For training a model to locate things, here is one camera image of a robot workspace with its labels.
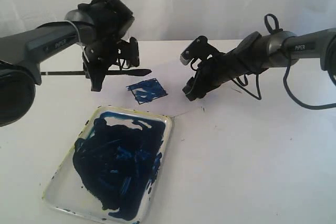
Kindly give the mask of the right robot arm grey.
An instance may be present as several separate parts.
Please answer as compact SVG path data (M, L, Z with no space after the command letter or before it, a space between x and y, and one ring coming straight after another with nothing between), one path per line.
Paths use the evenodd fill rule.
M321 70L335 76L334 28L301 36L283 30L262 36L256 31L229 52L218 51L205 36L199 36L180 56L185 66L200 60L183 92L194 101L241 76L259 75L269 68L283 68L310 58L318 58Z

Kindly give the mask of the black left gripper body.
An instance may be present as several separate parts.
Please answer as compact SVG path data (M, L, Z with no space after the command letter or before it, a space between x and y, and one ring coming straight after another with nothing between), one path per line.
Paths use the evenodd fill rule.
M117 59L117 43L127 33L135 18L133 12L120 0L92 0L78 5L78 21L91 25L95 39L85 43L89 61L83 58L83 70L131 70L125 60Z

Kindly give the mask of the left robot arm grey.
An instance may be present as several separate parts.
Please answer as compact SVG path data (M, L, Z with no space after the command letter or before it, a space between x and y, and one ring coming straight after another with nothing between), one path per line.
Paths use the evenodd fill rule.
M133 12L120 0L92 0L69 11L64 21L1 38L1 126L31 108L41 85L40 64L74 44L84 47L83 71L91 90L101 91L133 22Z

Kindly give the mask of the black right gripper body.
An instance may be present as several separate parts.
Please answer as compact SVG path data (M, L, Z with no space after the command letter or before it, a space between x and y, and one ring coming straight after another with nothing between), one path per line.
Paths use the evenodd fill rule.
M221 84L249 73L249 68L232 51L219 53L203 62L192 78L203 79L209 84L208 92Z

